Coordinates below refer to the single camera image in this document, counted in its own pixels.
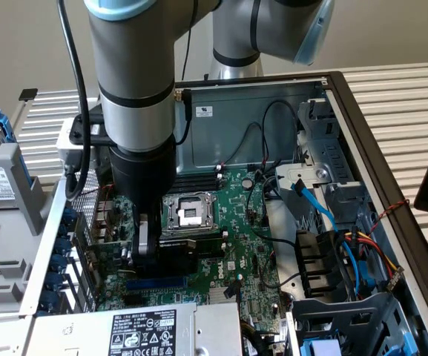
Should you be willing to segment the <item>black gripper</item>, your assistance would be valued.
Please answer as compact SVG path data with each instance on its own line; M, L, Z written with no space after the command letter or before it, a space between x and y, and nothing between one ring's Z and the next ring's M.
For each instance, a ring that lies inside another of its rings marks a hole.
M162 198L177 175L176 146L175 137L171 135L150 151L109 149L115 187L132 203L131 260L141 277L161 277L165 268L159 256Z

